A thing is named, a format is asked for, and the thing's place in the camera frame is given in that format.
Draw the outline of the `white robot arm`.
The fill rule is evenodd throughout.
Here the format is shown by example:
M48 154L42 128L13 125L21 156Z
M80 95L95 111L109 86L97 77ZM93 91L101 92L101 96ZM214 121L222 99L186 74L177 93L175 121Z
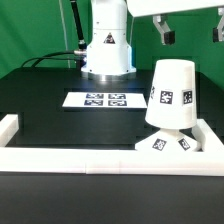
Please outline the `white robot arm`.
M134 77L132 47L127 42L127 12L133 17L152 16L163 45L175 43L168 13L217 7L221 15L215 38L224 40L224 0L91 0L92 41L86 50L82 76L101 81Z

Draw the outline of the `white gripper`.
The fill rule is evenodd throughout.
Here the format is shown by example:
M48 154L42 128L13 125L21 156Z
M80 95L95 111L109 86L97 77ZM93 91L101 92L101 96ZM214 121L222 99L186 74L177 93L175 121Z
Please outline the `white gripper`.
M175 43L175 32L167 24L165 15L173 12L188 10L221 7L224 6L224 0L127 0L129 12L133 17L151 16L153 24L160 33L163 45L172 45ZM213 41L224 41L224 8L218 9L220 21L213 29Z

